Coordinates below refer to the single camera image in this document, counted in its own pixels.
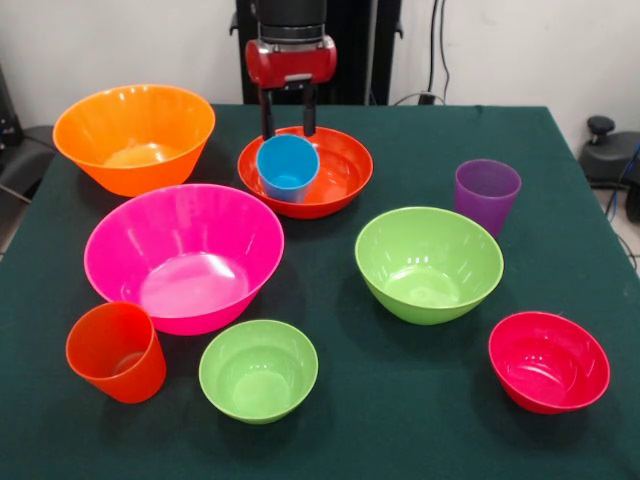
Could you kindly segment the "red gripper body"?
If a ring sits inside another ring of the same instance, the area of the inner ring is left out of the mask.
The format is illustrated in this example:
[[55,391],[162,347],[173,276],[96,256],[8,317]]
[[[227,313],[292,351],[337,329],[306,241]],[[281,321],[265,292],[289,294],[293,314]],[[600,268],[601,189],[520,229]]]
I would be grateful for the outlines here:
[[328,82],[336,70],[337,49],[329,35],[298,45],[256,39],[247,43],[245,60],[249,78],[260,89],[285,89],[295,82]]

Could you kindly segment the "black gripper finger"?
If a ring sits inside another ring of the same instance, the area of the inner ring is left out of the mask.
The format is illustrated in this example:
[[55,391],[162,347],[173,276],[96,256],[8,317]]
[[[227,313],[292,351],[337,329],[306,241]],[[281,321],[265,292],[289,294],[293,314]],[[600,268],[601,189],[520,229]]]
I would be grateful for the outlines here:
[[261,106],[261,125],[262,125],[262,138],[269,140],[274,136],[274,121],[272,114],[272,97],[271,91],[260,89],[259,100]]
[[303,132],[306,137],[316,133],[317,86],[305,84],[303,88]]

